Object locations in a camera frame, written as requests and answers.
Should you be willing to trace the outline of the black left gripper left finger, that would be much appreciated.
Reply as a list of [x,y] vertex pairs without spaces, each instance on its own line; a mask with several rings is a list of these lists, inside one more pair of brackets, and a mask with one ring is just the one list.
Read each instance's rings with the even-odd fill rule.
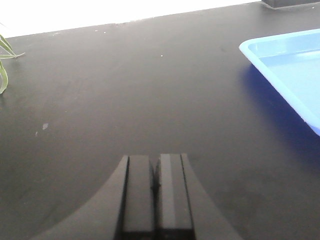
[[125,155],[79,209],[36,240],[151,240],[155,235],[153,169],[146,155]]

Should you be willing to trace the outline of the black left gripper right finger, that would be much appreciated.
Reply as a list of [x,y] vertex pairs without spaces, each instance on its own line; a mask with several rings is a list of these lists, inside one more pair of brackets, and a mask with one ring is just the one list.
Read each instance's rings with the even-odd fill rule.
[[163,153],[159,157],[155,222],[158,240],[240,239],[204,190],[185,153]]

